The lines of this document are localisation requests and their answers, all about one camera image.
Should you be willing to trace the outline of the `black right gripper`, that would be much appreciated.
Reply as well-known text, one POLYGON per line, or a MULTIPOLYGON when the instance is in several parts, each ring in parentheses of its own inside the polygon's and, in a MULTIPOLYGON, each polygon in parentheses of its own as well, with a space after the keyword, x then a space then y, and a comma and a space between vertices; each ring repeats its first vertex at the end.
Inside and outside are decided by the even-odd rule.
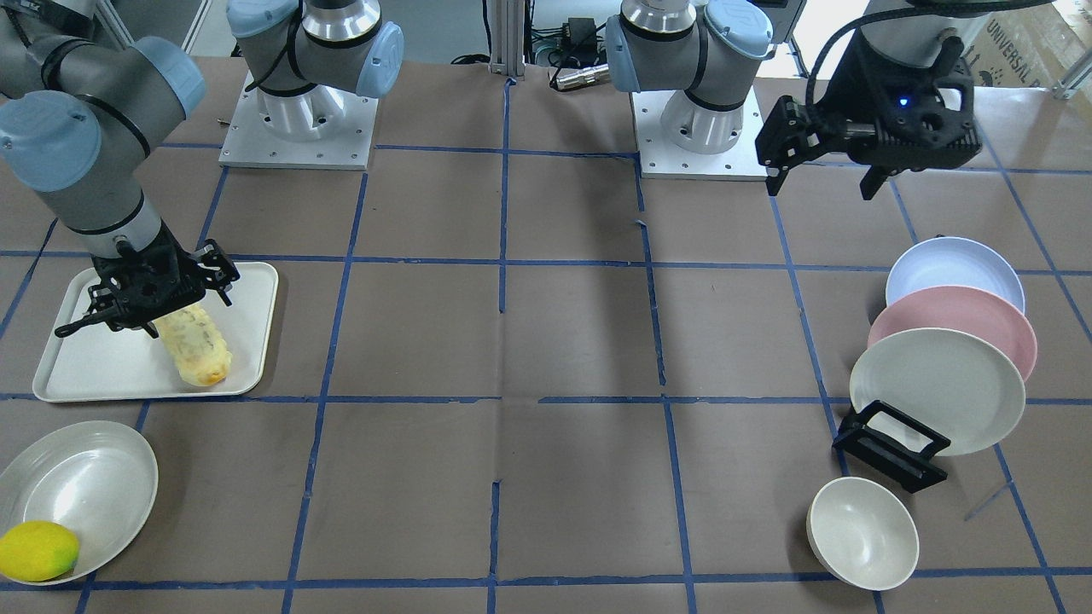
POLYGON ((171 231, 161 231, 147 247, 136 250, 122 240, 117 258, 93 256, 99 283, 87 290, 90 307, 74 322, 55 327, 64 339, 90 326, 105 324, 112 332, 145 329, 152 336, 153 319, 180 310, 214 291, 226 307, 230 291, 241 279, 229 253, 217 241, 203 241, 187 252, 171 231))

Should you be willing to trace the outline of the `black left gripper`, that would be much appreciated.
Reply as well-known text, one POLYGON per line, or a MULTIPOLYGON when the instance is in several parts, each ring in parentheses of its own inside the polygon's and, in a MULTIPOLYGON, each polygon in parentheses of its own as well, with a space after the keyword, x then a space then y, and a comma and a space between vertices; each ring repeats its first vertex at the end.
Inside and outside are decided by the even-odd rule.
POLYGON ((832 152, 870 165, 859 182, 866 201, 897 172, 954 170, 978 155, 963 48, 951 36, 931 64, 912 67, 886 58, 855 32, 824 90, 823 110, 781 95, 753 140, 768 194, 779 194, 793 168, 832 152))

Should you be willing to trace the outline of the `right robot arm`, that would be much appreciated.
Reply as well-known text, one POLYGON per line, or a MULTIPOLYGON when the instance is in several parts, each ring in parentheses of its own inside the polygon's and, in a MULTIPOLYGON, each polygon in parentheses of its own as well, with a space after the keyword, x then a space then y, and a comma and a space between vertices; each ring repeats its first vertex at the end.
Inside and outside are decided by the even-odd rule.
MULTIPOLYGON (((183 248, 134 172, 206 96, 195 60, 149 36, 122 48, 87 38, 92 1, 4 1, 3 162, 76 234, 98 282, 59 326, 141 329, 241 278, 215 240, 183 248)), ((344 116, 342 95, 379 101, 397 81, 405 36, 377 1, 229 1, 260 116, 273 135, 313 141, 344 116)))

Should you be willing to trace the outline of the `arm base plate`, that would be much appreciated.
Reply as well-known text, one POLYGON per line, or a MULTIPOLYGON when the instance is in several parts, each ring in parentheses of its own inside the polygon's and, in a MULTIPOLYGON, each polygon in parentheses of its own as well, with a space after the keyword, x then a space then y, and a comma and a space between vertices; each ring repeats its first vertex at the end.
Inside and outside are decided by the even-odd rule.
POLYGON ((366 172, 380 101, 319 85, 296 97, 241 92, 219 163, 273 170, 366 172))
POLYGON ((741 180, 768 176, 753 140, 762 128, 759 101, 749 90, 727 113, 695 104, 681 90, 630 94, 641 175, 652 179, 741 180))

